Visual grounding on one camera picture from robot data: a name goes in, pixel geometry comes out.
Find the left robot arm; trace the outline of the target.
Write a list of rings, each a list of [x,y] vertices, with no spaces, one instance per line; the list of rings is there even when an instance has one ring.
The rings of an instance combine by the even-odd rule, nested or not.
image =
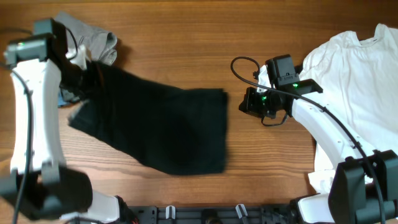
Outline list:
[[[16,99],[16,140],[11,173],[1,197],[16,215],[67,223],[116,223],[119,200],[94,191],[89,177],[67,166],[60,143],[58,92],[82,98],[97,90],[98,73],[85,49],[68,55],[63,24],[44,19],[30,37],[13,40],[4,53]]]

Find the black shorts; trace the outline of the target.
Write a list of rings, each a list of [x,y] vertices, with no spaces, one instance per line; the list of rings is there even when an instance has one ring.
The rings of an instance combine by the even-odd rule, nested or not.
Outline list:
[[[166,174],[225,170],[227,92],[184,90],[102,63],[95,71],[103,84],[69,117],[70,127]]]

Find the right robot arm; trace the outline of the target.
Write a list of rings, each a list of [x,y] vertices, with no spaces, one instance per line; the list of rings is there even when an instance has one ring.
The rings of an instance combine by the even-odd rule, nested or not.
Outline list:
[[[344,122],[318,83],[301,80],[290,55],[253,73],[239,110],[274,119],[284,110],[323,148],[335,169],[331,190],[296,198],[289,223],[385,223],[397,218],[397,154],[380,151]]]

